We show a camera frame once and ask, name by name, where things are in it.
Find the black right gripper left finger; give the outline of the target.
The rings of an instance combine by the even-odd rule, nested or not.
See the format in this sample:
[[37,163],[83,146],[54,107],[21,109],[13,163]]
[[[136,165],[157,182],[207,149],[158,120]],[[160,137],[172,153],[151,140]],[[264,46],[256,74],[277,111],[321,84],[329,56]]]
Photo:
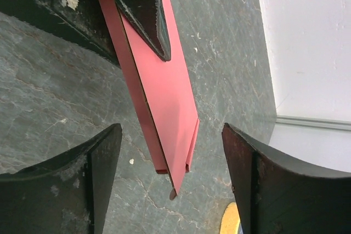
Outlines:
[[115,123],[53,158],[1,174],[1,233],[102,233],[121,140]]

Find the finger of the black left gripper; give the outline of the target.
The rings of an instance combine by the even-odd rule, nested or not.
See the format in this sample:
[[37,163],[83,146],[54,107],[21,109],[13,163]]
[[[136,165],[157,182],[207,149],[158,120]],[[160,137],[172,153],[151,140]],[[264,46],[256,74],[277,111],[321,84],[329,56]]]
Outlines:
[[1,13],[120,65],[98,0],[1,0]]
[[121,13],[144,42],[159,56],[171,61],[171,43],[162,0],[114,0]]

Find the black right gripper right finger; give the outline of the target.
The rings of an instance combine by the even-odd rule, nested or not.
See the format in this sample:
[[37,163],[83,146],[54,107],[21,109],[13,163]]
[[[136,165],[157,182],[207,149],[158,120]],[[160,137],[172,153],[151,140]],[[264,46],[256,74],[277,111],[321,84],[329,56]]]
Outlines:
[[302,161],[226,123],[241,233],[350,233],[350,173]]

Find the pink paper box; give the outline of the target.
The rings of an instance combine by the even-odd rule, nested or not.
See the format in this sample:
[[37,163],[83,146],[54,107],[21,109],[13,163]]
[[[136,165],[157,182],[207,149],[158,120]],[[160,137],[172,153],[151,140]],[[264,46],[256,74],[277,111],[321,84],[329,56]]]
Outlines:
[[190,170],[200,120],[171,0],[162,0],[171,43],[169,62],[144,42],[114,0],[99,4],[155,170],[169,175],[173,200]]

